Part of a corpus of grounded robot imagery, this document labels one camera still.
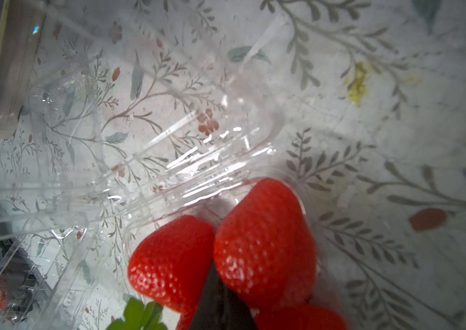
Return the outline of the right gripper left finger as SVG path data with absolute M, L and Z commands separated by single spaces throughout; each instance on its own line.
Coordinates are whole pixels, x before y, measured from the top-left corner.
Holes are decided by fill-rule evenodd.
M 225 328 L 223 314 L 225 288 L 216 270 L 215 264 L 209 267 L 208 276 L 203 287 L 189 330 L 222 330 Z

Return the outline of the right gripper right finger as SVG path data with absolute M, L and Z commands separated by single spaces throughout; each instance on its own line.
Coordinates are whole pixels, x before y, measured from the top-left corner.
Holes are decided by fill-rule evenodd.
M 248 306 L 226 288 L 223 294 L 223 328 L 226 330 L 257 330 Z

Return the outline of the red strawberry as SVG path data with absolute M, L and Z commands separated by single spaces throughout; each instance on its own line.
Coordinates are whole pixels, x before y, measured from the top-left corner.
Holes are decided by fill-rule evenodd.
M 212 263 L 214 228 L 191 215 L 163 225 L 135 249 L 131 287 L 175 312 L 196 309 Z
M 254 321 L 258 329 L 334 329 L 343 330 L 348 326 L 337 313 L 313 305 L 302 304 L 274 311 L 261 311 Z
M 121 318 L 114 319 L 106 329 L 189 329 L 197 303 L 194 301 L 154 300 L 148 303 L 130 298 Z M 179 314 L 176 324 L 164 319 L 164 310 Z
M 223 283 L 250 308 L 305 302 L 315 282 L 316 251 L 293 191 L 278 180 L 260 180 L 220 225 L 214 262 Z

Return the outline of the clear clamshell container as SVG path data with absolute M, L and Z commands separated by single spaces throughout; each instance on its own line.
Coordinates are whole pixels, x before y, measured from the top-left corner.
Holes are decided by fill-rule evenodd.
M 133 215 L 150 199 L 187 210 L 189 184 L 256 155 L 281 125 L 228 60 L 198 44 L 197 67 L 157 12 L 189 14 L 193 39 L 214 9 L 189 1 L 48 1 L 15 134 L 0 139 L 0 329 L 75 329 L 99 284 L 115 307 Z

